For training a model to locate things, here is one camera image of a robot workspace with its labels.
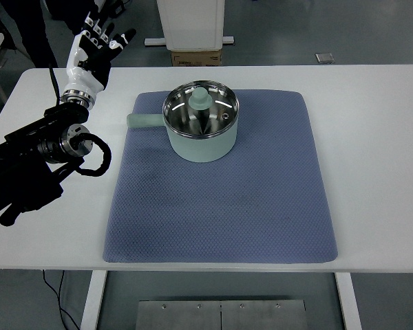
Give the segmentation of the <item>white and black hand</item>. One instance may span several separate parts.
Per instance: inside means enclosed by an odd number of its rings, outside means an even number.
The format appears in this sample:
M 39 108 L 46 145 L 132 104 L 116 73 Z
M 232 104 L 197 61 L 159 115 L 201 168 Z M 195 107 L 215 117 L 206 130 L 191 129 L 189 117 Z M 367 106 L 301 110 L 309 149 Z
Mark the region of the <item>white and black hand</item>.
M 104 26 L 105 21 L 105 16 L 95 11 L 85 17 L 81 31 L 74 37 L 67 60 L 68 84 L 64 94 L 79 91 L 95 98 L 107 86 L 112 61 L 136 35 L 136 30 L 132 28 L 111 37 L 114 24 Z

